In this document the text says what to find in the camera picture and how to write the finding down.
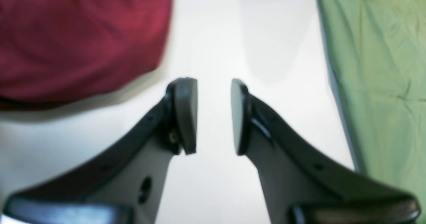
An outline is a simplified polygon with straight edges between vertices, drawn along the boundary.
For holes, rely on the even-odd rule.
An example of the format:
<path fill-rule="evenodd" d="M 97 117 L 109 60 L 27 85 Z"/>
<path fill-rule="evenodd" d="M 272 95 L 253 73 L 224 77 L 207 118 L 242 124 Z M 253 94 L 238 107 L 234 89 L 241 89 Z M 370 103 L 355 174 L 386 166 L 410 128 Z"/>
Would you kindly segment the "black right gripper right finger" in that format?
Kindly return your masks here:
<path fill-rule="evenodd" d="M 415 224 L 414 195 L 358 174 L 305 141 L 270 106 L 231 83 L 237 155 L 257 168 L 272 224 Z"/>

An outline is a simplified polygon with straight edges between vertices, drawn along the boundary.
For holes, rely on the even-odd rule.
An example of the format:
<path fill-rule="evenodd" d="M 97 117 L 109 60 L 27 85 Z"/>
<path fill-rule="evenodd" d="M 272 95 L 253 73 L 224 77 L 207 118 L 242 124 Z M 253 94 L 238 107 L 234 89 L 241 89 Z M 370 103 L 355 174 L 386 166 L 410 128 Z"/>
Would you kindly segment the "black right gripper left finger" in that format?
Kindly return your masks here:
<path fill-rule="evenodd" d="M 13 193 L 4 215 L 28 224 L 154 224 L 172 157 L 196 153 L 197 112 L 197 80 L 174 80 L 125 136 L 79 167 Z"/>

